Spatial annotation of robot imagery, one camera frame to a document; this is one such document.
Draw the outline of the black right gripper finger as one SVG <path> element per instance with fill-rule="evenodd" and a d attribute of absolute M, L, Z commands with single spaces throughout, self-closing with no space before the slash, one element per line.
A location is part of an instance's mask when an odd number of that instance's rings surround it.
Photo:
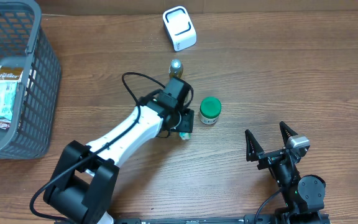
<path fill-rule="evenodd" d="M 279 123 L 280 131 L 283 138 L 284 145 L 287 144 L 288 140 L 292 136 L 296 136 L 298 133 L 292 130 L 284 121 Z"/>
<path fill-rule="evenodd" d="M 246 137 L 246 160 L 249 162 L 254 162 L 259 160 L 259 156 L 264 154 L 264 150 L 251 133 L 249 129 L 245 130 Z"/>

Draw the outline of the Kleenex tissue pack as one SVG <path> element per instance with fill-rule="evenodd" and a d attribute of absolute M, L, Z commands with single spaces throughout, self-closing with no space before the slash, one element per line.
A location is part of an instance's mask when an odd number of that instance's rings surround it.
<path fill-rule="evenodd" d="M 190 133 L 180 132 L 179 136 L 181 137 L 182 140 L 190 140 L 191 139 L 191 134 Z"/>

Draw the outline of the green lid jar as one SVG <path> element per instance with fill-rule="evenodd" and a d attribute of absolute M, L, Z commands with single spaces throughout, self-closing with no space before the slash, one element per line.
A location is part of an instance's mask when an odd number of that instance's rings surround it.
<path fill-rule="evenodd" d="M 199 119 L 202 123 L 212 125 L 217 122 L 221 114 L 222 105 L 218 98 L 209 96 L 200 104 Z"/>

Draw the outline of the yellow liquid bottle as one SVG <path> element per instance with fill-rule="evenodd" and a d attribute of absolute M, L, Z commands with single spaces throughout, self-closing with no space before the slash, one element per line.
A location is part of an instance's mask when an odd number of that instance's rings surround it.
<path fill-rule="evenodd" d="M 169 77 L 181 78 L 183 75 L 184 67 L 182 62 L 179 59 L 173 59 L 169 67 Z"/>

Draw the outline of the brown teal snack bag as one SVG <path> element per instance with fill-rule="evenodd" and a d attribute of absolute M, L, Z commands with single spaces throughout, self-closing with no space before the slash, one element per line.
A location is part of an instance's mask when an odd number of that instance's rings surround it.
<path fill-rule="evenodd" d="M 16 89 L 24 69 L 0 65 L 0 128 L 10 128 Z"/>

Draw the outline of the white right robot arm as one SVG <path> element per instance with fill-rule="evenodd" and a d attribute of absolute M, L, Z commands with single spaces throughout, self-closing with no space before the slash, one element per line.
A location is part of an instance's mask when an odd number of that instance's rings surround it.
<path fill-rule="evenodd" d="M 306 155 L 310 140 L 292 130 L 285 122 L 279 123 L 283 147 L 265 152 L 249 129 L 245 130 L 246 160 L 257 161 L 259 170 L 268 169 L 278 190 L 266 199 L 255 214 L 245 215 L 245 223 L 330 223 L 329 215 L 322 214 L 326 182 L 317 175 L 300 176 L 296 164 Z M 282 195 L 285 206 L 273 214 L 261 214 L 263 208 L 277 195 Z"/>

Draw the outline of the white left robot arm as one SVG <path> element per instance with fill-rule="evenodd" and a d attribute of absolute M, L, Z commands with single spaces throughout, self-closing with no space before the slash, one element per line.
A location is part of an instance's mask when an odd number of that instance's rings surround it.
<path fill-rule="evenodd" d="M 50 181 L 39 189 L 63 223 L 115 223 L 108 213 L 121 166 L 161 131 L 189 133 L 192 99 L 155 90 L 136 101 L 132 113 L 104 136 L 63 150 Z"/>

